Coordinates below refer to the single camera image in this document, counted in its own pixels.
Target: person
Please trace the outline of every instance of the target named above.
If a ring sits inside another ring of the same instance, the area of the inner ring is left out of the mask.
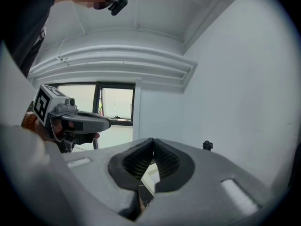
[[[25,77],[38,54],[43,40],[43,27],[50,8],[66,0],[13,0],[13,6],[2,6],[7,13],[2,24],[3,40],[16,65]],[[88,8],[104,9],[115,0],[71,0]]]

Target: glass pane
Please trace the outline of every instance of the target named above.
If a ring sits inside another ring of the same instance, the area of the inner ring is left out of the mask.
[[[58,90],[65,95],[75,99],[75,104],[80,111],[93,111],[93,100],[95,85],[60,85]],[[85,143],[82,145],[75,145],[78,149],[93,150],[93,143]]]
[[[133,141],[133,127],[115,126],[100,133],[97,139],[98,148],[116,146]]]
[[[108,118],[132,118],[132,89],[103,89],[103,114]]]

